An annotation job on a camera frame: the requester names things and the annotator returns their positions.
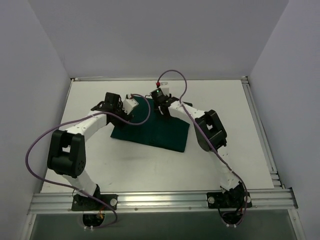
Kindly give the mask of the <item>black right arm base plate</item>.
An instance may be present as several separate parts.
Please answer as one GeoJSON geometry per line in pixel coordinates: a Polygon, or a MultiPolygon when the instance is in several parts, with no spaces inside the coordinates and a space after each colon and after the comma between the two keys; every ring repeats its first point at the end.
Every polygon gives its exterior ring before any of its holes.
{"type": "Polygon", "coordinates": [[[238,209],[246,206],[253,206],[250,193],[240,184],[230,190],[221,190],[217,192],[207,192],[207,206],[209,209],[238,209]]]}

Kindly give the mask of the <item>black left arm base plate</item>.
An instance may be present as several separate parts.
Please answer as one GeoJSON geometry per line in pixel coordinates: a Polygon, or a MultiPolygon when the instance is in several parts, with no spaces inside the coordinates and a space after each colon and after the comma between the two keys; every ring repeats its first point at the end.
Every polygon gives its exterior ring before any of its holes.
{"type": "Polygon", "coordinates": [[[118,204],[117,194],[101,194],[97,197],[100,201],[109,205],[110,208],[106,207],[101,202],[92,199],[91,197],[82,196],[75,194],[73,196],[71,210],[74,212],[86,212],[86,211],[110,211],[111,209],[116,210],[118,204]]]}

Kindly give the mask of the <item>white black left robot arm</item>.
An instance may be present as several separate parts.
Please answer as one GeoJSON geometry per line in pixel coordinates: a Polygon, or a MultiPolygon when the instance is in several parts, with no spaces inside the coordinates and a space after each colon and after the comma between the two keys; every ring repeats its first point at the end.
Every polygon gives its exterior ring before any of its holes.
{"type": "Polygon", "coordinates": [[[47,167],[78,189],[77,193],[83,196],[83,204],[90,210],[100,206],[101,197],[95,193],[98,185],[85,170],[86,141],[109,123],[115,127],[124,126],[122,120],[130,121],[132,111],[138,105],[134,98],[121,100],[120,95],[107,92],[104,100],[91,108],[87,119],[65,130],[57,129],[51,135],[47,167]]]}

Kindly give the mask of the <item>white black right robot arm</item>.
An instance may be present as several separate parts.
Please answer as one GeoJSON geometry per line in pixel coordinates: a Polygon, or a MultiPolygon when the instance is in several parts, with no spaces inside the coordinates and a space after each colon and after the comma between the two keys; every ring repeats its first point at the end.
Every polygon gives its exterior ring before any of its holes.
{"type": "Polygon", "coordinates": [[[244,191],[242,181],[230,167],[227,150],[227,132],[216,111],[204,111],[193,107],[191,103],[180,101],[171,94],[166,95],[161,89],[150,93],[154,108],[163,116],[178,118],[192,123],[199,146],[208,152],[218,171],[219,186],[223,203],[234,206],[240,201],[240,191],[244,191]]]}

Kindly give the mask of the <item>dark green surgical cloth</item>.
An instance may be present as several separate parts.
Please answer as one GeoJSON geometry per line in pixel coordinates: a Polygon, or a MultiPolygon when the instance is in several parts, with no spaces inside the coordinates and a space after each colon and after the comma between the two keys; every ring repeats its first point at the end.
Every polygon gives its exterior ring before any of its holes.
{"type": "Polygon", "coordinates": [[[190,124],[175,117],[161,115],[154,110],[154,101],[149,98],[148,102],[150,116],[144,124],[115,126],[110,137],[183,153],[186,149],[190,124]]]}

